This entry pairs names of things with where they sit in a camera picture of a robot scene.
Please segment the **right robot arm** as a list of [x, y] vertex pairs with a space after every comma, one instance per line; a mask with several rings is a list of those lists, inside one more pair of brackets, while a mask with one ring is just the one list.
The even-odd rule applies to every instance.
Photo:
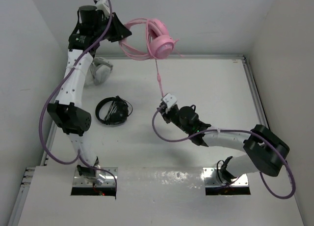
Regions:
[[266, 126], [257, 124], [250, 131], [218, 129], [204, 123], [196, 113], [195, 105], [178, 108], [176, 104], [161, 102], [157, 109], [166, 123], [172, 123], [197, 146], [219, 146], [242, 151], [240, 157], [228, 157], [218, 173], [222, 183], [250, 172], [261, 172], [276, 177], [290, 148]]

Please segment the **pink headphones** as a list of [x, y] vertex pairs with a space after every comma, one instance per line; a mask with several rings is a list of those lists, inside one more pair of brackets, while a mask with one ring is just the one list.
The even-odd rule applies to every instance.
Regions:
[[166, 25], [156, 19], [136, 18], [125, 24], [127, 29], [135, 25], [145, 26], [146, 52], [127, 44], [126, 39], [119, 41], [121, 50], [134, 60], [166, 59], [175, 49], [177, 40], [169, 35]]

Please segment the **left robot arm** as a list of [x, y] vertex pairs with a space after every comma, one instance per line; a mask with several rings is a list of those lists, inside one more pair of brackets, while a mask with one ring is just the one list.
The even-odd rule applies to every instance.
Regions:
[[85, 142], [84, 134], [91, 126], [91, 114], [82, 109], [82, 93], [89, 67], [100, 42], [117, 42], [131, 36], [112, 12], [107, 17], [95, 6], [81, 6], [77, 11], [77, 24], [69, 36], [68, 61], [64, 79], [56, 89], [58, 95], [49, 102], [47, 112], [55, 124], [66, 134], [77, 154], [77, 159], [88, 167], [96, 166], [97, 156]]

